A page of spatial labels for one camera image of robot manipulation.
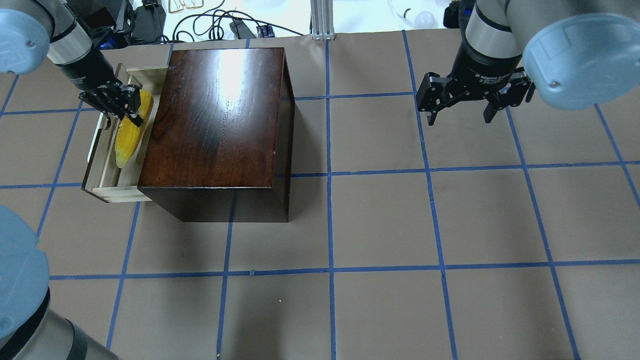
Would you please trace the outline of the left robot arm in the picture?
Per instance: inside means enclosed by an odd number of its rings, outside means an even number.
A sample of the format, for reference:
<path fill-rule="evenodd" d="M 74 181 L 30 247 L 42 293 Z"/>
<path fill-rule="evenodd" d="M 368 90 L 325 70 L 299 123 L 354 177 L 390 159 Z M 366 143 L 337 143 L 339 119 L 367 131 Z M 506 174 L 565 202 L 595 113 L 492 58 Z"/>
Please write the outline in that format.
<path fill-rule="evenodd" d="M 2 73 L 25 75 L 50 59 L 80 90 L 80 100 L 103 114 L 143 124 L 140 89 L 115 76 L 66 2 L 3 0 L 0 43 Z"/>

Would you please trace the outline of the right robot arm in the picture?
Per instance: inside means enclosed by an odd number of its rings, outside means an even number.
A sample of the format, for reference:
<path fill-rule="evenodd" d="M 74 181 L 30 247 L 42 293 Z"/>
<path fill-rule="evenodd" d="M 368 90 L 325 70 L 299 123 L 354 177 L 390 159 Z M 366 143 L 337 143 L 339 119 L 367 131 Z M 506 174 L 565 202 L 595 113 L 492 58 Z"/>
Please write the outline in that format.
<path fill-rule="evenodd" d="M 450 73 L 426 73 L 416 92 L 429 125 L 462 101 L 486 100 L 491 123 L 535 92 L 582 110 L 639 85 L 637 0 L 452 0 L 442 23 L 460 30 L 461 45 Z"/>

